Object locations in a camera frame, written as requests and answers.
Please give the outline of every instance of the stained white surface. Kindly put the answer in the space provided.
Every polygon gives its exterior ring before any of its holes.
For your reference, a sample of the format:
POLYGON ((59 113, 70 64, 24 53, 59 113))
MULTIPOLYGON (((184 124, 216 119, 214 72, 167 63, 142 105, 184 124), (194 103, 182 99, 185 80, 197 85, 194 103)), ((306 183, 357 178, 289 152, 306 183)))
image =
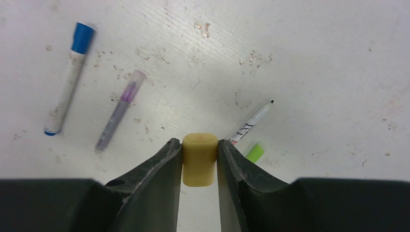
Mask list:
MULTIPOLYGON (((105 184, 172 137, 223 138, 274 99, 237 147, 260 141, 276 177, 410 180, 409 13, 407 0, 2 0, 0 177, 105 184), (77 21, 98 32, 63 134, 48 137, 77 21), (134 69, 148 80, 97 155, 134 69)), ((181 191, 178 231, 220 231, 216 184, 181 191)))

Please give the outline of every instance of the marker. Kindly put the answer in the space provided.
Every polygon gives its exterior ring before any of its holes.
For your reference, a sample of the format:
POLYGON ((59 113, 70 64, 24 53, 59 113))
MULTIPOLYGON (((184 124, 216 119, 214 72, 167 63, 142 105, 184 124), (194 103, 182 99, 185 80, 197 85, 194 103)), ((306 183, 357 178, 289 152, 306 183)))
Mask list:
POLYGON ((84 56, 91 42, 94 29, 84 24, 77 23, 73 36, 73 45, 69 53, 67 68, 62 76, 62 83, 57 95, 57 100, 50 109, 44 126, 44 133, 53 136, 60 132, 65 113, 70 104, 71 95, 83 66, 84 56))
POLYGON ((113 114, 111 115, 110 120, 108 120, 107 125, 102 131, 103 133, 101 134, 97 144, 95 145, 96 152, 103 151, 107 147, 108 143, 111 140, 111 137, 113 137, 113 134, 119 122, 124 116, 125 111, 128 108, 128 105, 134 99, 134 96, 137 93, 145 77, 145 73, 139 70, 135 70, 134 73, 131 75, 127 87, 125 87, 124 92, 122 92, 121 99, 119 100, 113 114))
POLYGON ((270 106, 273 104, 273 100, 263 105, 259 110, 250 117, 245 124, 240 127, 233 135, 229 137, 229 142, 235 145, 238 140, 242 139, 252 129, 256 123, 268 112, 270 106))

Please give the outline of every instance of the yellow cylindrical object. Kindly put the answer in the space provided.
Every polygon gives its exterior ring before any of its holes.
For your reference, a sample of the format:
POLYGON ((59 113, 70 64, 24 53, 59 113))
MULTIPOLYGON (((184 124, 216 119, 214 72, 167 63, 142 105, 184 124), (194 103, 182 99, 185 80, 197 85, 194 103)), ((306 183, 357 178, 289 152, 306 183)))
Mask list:
POLYGON ((182 182, 189 187, 210 186, 214 182, 218 138, 211 133, 187 134, 182 140, 182 182))

